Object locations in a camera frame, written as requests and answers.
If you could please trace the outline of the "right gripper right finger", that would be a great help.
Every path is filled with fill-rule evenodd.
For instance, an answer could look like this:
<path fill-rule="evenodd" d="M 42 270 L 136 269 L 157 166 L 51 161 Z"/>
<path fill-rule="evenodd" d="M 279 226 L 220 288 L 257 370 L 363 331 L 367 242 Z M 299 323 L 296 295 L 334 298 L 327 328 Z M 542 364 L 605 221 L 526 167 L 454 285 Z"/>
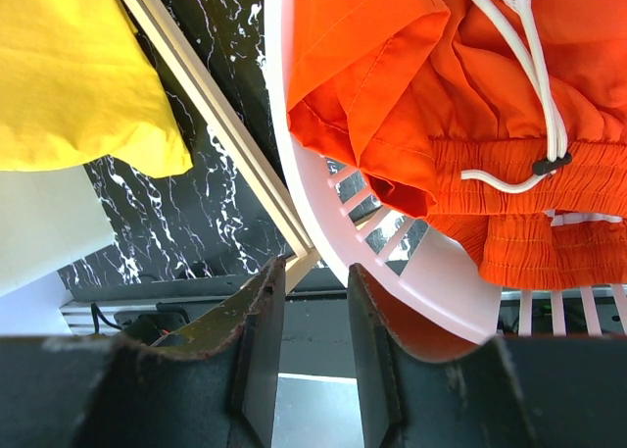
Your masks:
<path fill-rule="evenodd" d="M 476 345 L 361 265 L 348 304 L 368 447 L 622 447 L 622 336 L 494 336 Z"/>

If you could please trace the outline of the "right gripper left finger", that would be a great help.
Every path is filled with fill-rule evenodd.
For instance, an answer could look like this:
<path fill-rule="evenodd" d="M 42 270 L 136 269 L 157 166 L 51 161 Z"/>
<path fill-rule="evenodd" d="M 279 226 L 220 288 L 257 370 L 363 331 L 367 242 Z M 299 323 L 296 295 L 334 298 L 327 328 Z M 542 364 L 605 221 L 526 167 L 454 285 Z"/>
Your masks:
<path fill-rule="evenodd" d="M 150 345 L 114 336 L 5 337 L 5 447 L 267 447 L 285 261 Z"/>

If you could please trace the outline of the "orange shorts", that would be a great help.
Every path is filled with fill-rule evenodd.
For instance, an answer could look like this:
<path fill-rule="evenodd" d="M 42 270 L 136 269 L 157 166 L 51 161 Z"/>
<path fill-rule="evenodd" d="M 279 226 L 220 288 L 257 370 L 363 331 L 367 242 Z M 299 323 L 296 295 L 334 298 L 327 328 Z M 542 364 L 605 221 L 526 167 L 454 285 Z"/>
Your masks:
<path fill-rule="evenodd" d="M 294 0 L 287 119 L 495 284 L 626 278 L 626 0 Z"/>

